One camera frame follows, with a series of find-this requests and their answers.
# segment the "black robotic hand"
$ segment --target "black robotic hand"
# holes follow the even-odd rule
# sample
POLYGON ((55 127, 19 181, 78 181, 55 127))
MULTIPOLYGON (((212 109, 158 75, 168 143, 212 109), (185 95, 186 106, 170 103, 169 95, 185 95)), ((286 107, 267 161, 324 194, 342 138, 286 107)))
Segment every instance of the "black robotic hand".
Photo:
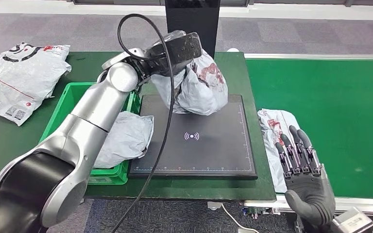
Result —
POLYGON ((290 126, 289 131, 295 145, 285 134, 281 134, 281 139, 287 152, 280 143, 275 144, 288 189, 285 198, 291 209, 310 224, 328 224, 335 212, 335 198, 324 164, 320 164, 304 131, 296 130, 294 126, 290 126))

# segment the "white plastic bag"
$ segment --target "white plastic bag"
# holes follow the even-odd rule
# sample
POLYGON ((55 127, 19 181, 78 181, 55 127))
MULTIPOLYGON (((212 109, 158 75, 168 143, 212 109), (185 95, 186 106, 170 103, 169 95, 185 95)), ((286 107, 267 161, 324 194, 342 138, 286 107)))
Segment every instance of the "white plastic bag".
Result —
POLYGON ((69 46, 34 47, 22 42, 0 54, 0 116, 22 125, 71 71, 69 46))
MULTIPOLYGON (((174 113, 195 113, 208 116, 219 111, 228 102, 228 86, 220 69, 211 56, 203 50, 201 57, 194 59, 184 71, 174 77, 174 113)), ((170 78, 152 75, 166 106, 170 105, 170 78)))
POLYGON ((285 185, 284 171, 275 143, 279 142, 281 145, 284 145, 280 137, 281 134, 284 133, 288 136, 291 143, 295 145, 294 138, 289 131, 289 126, 293 125, 296 129, 300 127, 294 115, 283 110, 261 109, 258 111, 258 117, 275 192, 285 193, 287 191, 287 186, 285 185))
POLYGON ((112 168, 125 160, 141 158, 151 142, 153 116, 130 112, 118 115, 95 161, 94 168, 112 168))

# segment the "white floor stripe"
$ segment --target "white floor stripe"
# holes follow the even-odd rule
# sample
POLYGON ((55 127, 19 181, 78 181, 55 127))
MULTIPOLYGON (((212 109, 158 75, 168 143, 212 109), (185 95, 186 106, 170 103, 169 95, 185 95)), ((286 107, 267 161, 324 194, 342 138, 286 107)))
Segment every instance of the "white floor stripe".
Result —
MULTIPOLYGON (((0 13, 164 16, 164 6, 74 5, 60 0, 0 0, 0 13)), ((373 20, 373 6, 255 4, 222 7, 220 17, 373 20)))

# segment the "black cable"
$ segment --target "black cable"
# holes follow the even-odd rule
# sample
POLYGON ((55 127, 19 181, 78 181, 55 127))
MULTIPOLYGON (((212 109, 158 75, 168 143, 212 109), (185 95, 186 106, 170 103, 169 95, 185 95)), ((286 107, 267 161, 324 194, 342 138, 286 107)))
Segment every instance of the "black cable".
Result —
POLYGON ((170 102, 170 112, 168 114, 168 121, 167 121, 167 127, 165 129, 164 139, 162 140, 161 149, 159 150, 158 157, 156 158, 155 164, 153 165, 152 170, 151 170, 149 176, 147 177, 147 180, 145 181, 145 184, 142 187, 141 191, 139 192, 137 198, 135 199, 134 202, 132 202, 131 206, 123 214, 123 216, 121 217, 121 219, 119 220, 119 222, 116 224, 116 226, 112 230, 112 233, 116 232, 117 229, 119 228, 119 226, 124 222, 126 216, 133 209, 133 207, 135 206, 135 204, 139 201, 139 199, 141 198, 142 194, 145 192, 146 188, 148 187, 148 185, 149 185, 149 183, 151 181, 152 175, 155 172, 156 167, 158 166, 159 159, 161 158, 162 151, 164 151, 165 143, 167 142, 167 136, 168 136, 168 131, 170 129, 173 106, 174 106, 174 103, 175 103, 175 98, 174 98, 175 85, 174 85, 172 63, 171 63, 171 59, 170 59, 170 56, 169 56, 167 45, 165 44, 164 37, 162 36, 162 34, 160 33, 160 31, 156 27, 156 25, 149 18, 147 18, 146 16, 139 15, 139 14, 129 14, 129 15, 125 16, 124 18, 122 18, 121 22, 119 22, 119 25, 118 25, 118 41, 119 41, 119 44, 121 45, 121 47, 123 48, 123 50, 125 52, 127 52, 131 57, 134 57, 134 58, 137 58, 137 59, 140 59, 140 60, 156 59, 156 58, 161 58, 163 56, 167 57, 168 66, 170 68, 171 102, 170 102), (129 19, 131 17, 138 17, 138 18, 144 19, 145 21, 147 21, 153 27, 153 29, 155 30, 155 32, 158 34, 159 39, 160 39, 160 41, 161 41, 161 43, 162 43, 162 45, 164 47, 165 54, 159 55, 159 56, 156 56, 156 57, 153 57, 153 58, 145 58, 145 57, 136 56, 133 53, 129 52, 129 50, 123 45, 122 38, 121 38, 121 35, 120 35, 120 30, 121 30, 121 27, 122 27, 124 21, 126 21, 127 19, 129 19))

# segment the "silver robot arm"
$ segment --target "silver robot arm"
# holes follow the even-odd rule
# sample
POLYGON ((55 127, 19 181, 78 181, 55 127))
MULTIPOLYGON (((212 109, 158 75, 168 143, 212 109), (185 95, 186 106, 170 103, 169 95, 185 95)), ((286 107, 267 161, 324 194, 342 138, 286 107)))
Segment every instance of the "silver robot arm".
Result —
MULTIPOLYGON (((202 54, 196 33, 166 42, 177 73, 202 54)), ((108 60, 55 132, 0 172, 0 233, 45 232, 79 205, 103 143, 131 91, 169 70, 162 45, 108 60)))
POLYGON ((52 187, 50 193, 46 194, 45 203, 40 203, 43 205, 40 222, 45 228, 65 220, 79 205, 105 138, 129 93, 138 85, 139 78, 136 70, 122 62, 121 57, 122 55, 114 58, 115 62, 107 68, 104 80, 85 92, 55 132, 29 152, 11 161, 0 172, 1 191, 8 185, 5 177, 16 167, 28 166, 29 163, 29 166, 38 168, 30 162, 30 159, 37 154, 55 157, 59 159, 58 162, 72 166, 73 169, 69 174, 59 182, 55 181, 57 184, 52 187))

